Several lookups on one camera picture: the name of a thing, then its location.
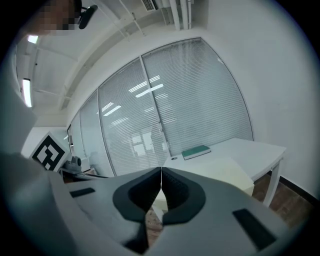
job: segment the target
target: black baseboard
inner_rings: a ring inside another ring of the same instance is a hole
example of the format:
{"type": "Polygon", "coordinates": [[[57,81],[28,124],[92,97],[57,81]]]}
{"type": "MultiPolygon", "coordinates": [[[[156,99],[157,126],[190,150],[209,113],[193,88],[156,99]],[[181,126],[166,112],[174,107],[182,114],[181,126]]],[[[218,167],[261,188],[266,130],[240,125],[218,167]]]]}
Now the black baseboard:
{"type": "MultiPolygon", "coordinates": [[[[267,173],[269,176],[271,176],[272,171],[268,171],[267,173]]],[[[303,190],[301,187],[297,186],[296,184],[293,184],[291,181],[287,180],[286,178],[280,176],[279,181],[287,186],[292,191],[296,192],[299,196],[307,200],[310,204],[312,204],[314,207],[318,207],[320,205],[320,202],[318,199],[316,199],[313,195],[309,194],[305,190],[303,190]]]]}

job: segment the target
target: ceiling light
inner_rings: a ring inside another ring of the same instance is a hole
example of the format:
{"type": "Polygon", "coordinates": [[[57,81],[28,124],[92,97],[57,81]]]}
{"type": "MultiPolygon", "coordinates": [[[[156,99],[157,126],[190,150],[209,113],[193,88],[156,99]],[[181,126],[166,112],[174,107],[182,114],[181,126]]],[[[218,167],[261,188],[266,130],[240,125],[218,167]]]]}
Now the ceiling light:
{"type": "Polygon", "coordinates": [[[131,89],[129,90],[129,92],[132,93],[132,92],[134,92],[134,91],[136,91],[136,90],[138,90],[138,89],[140,89],[141,87],[144,87],[144,86],[146,86],[146,85],[147,85],[147,82],[146,82],[146,81],[144,81],[144,82],[142,82],[142,83],[139,83],[137,86],[131,88],[131,89]]]}
{"type": "Polygon", "coordinates": [[[24,102],[27,107],[31,108],[31,94],[30,94],[30,79],[24,78],[22,80],[22,89],[23,89],[23,96],[24,102]]]}
{"type": "MultiPolygon", "coordinates": [[[[154,91],[154,90],[156,90],[156,89],[159,89],[159,88],[161,88],[161,87],[164,87],[164,85],[163,85],[162,83],[159,84],[159,85],[157,85],[157,86],[155,86],[155,87],[152,87],[152,88],[151,88],[151,92],[154,91]]],[[[143,96],[143,95],[145,95],[145,94],[147,94],[147,93],[149,93],[149,92],[150,92],[150,89],[145,90],[145,91],[137,94],[136,97],[139,98],[139,97],[141,97],[141,96],[143,96]]]]}
{"type": "Polygon", "coordinates": [[[39,36],[37,36],[37,35],[29,35],[28,36],[28,41],[30,43],[36,44],[37,41],[38,41],[38,38],[39,38],[39,36]]]}
{"type": "Polygon", "coordinates": [[[173,119],[170,119],[170,121],[164,121],[163,124],[171,123],[171,122],[174,122],[174,121],[177,121],[177,119],[173,118],[173,119]]]}
{"type": "Polygon", "coordinates": [[[109,116],[111,113],[113,113],[114,111],[116,111],[117,109],[120,109],[121,106],[116,106],[114,109],[111,109],[108,113],[104,114],[104,116],[109,116]]]}
{"type": "Polygon", "coordinates": [[[152,111],[152,110],[154,110],[154,108],[150,107],[150,108],[147,108],[144,112],[147,113],[147,112],[152,111]]]}
{"type": "Polygon", "coordinates": [[[112,102],[110,102],[109,104],[105,105],[101,110],[102,112],[105,111],[107,108],[111,107],[113,105],[112,102]]]}
{"type": "Polygon", "coordinates": [[[128,117],[125,117],[125,118],[119,119],[117,121],[114,121],[111,124],[113,124],[115,126],[115,125],[118,125],[118,124],[122,123],[123,121],[128,120],[128,119],[129,119],[128,117]]]}
{"type": "Polygon", "coordinates": [[[160,79],[160,76],[157,75],[157,76],[151,78],[149,81],[150,81],[150,83],[152,83],[152,82],[157,81],[157,80],[159,80],[159,79],[160,79]]]}
{"type": "MultiPolygon", "coordinates": [[[[150,81],[150,83],[152,83],[152,82],[154,82],[154,81],[156,81],[156,80],[159,80],[159,79],[160,79],[160,76],[157,75],[157,76],[155,76],[155,77],[150,78],[149,81],[150,81]]],[[[146,85],[147,85],[147,82],[146,82],[146,81],[144,81],[144,82],[142,82],[142,83],[139,83],[137,86],[131,88],[131,89],[129,90],[129,92],[132,93],[132,92],[134,92],[134,91],[136,91],[136,90],[138,90],[138,89],[140,89],[141,87],[144,87],[144,86],[146,86],[146,85]]]]}
{"type": "Polygon", "coordinates": [[[155,97],[156,99],[161,99],[161,98],[166,98],[168,97],[168,94],[166,93],[162,93],[162,94],[159,94],[157,97],[155,97]]]}

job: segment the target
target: white desk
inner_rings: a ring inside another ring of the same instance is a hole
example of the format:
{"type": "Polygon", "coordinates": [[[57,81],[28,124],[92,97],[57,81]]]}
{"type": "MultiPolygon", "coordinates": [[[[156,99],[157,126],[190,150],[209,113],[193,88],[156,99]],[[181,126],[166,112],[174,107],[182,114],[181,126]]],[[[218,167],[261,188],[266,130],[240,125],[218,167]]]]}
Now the white desk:
{"type": "Polygon", "coordinates": [[[232,138],[212,145],[210,148],[210,153],[189,160],[184,160],[181,154],[168,157],[163,166],[184,170],[191,164],[194,166],[214,159],[232,158],[253,181],[272,170],[270,184],[263,201],[266,206],[270,205],[279,183],[280,162],[283,159],[285,147],[232,138]]]}
{"type": "MultiPolygon", "coordinates": [[[[171,157],[169,158],[169,160],[170,161],[167,167],[172,167],[169,166],[171,162],[173,163],[173,161],[171,161],[171,157]]],[[[209,159],[209,161],[198,161],[196,160],[196,158],[192,158],[188,159],[187,161],[183,160],[183,162],[187,162],[188,164],[184,166],[182,166],[182,164],[179,165],[178,168],[182,171],[229,183],[242,190],[249,196],[252,196],[255,187],[254,182],[245,173],[241,166],[237,164],[237,162],[234,161],[231,157],[211,158],[209,159]]],[[[168,210],[166,196],[162,189],[156,196],[152,207],[158,218],[162,217],[161,210],[168,210]]]]}

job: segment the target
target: glass wall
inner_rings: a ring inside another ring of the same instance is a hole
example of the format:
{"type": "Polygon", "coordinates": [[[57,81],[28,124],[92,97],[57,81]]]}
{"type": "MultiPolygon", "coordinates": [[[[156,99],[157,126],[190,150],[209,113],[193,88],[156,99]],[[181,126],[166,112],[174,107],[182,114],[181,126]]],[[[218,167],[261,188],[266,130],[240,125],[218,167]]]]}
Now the glass wall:
{"type": "Polygon", "coordinates": [[[147,75],[158,77],[151,87],[172,155],[233,137],[253,139],[236,82],[204,41],[178,42],[142,58],[147,75]]]}
{"type": "Polygon", "coordinates": [[[199,145],[253,139],[236,82],[200,38],[165,45],[121,68],[80,109],[71,133],[75,154],[108,177],[163,166],[199,145]]]}
{"type": "Polygon", "coordinates": [[[166,148],[139,59],[99,88],[104,139],[118,175],[162,166],[166,148]]]}
{"type": "Polygon", "coordinates": [[[99,175],[114,176],[101,133],[97,92],[80,109],[80,128],[84,152],[90,166],[99,175]]]}

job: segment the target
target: wooden floor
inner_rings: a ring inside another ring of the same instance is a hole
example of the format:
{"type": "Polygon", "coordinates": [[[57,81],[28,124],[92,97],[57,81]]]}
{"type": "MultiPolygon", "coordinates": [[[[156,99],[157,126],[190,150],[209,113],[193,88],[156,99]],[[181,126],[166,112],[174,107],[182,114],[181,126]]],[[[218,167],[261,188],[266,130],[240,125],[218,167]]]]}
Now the wooden floor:
{"type": "MultiPolygon", "coordinates": [[[[267,174],[258,179],[254,183],[252,197],[262,202],[266,196],[269,182],[270,176],[267,174]]],[[[300,195],[279,182],[270,208],[292,228],[302,223],[308,217],[313,206],[300,195]]],[[[148,241],[151,246],[161,233],[162,224],[152,209],[148,211],[145,221],[148,241]]]]}

